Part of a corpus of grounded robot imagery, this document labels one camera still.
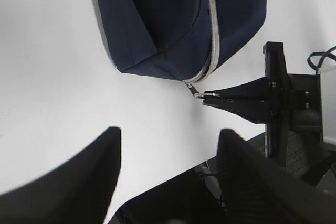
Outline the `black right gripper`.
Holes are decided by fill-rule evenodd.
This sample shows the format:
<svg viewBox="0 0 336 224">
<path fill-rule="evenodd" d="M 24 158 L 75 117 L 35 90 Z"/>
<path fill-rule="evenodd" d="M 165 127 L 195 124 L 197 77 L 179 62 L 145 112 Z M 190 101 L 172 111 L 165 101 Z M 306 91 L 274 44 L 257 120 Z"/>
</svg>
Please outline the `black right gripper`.
<svg viewBox="0 0 336 224">
<path fill-rule="evenodd" d="M 263 47 L 265 77 L 239 86 L 206 91 L 203 105 L 221 109 L 255 124 L 266 124 L 266 156 L 285 166 L 289 133 L 322 130 L 320 78 L 315 74 L 290 74 L 282 42 Z M 264 99 L 271 95 L 270 105 Z"/>
</svg>

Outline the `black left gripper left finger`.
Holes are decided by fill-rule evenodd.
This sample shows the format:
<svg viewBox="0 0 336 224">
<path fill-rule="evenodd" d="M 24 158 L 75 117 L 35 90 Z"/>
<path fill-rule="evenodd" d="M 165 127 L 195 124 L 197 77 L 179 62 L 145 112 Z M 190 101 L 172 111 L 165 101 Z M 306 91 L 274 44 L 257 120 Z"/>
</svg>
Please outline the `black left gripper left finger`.
<svg viewBox="0 0 336 224">
<path fill-rule="evenodd" d="M 107 128 L 50 173 L 1 195 L 1 223 L 103 223 L 121 168 L 121 130 Z"/>
</svg>

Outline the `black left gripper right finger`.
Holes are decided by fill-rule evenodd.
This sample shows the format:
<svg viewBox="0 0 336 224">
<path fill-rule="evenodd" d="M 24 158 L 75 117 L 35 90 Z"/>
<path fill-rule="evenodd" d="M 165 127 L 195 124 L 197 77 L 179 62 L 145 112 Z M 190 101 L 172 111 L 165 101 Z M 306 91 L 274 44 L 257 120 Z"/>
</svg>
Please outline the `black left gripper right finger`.
<svg viewBox="0 0 336 224">
<path fill-rule="evenodd" d="M 335 223 L 335 197 L 266 159 L 234 130 L 218 137 L 217 177 L 228 223 Z"/>
</svg>

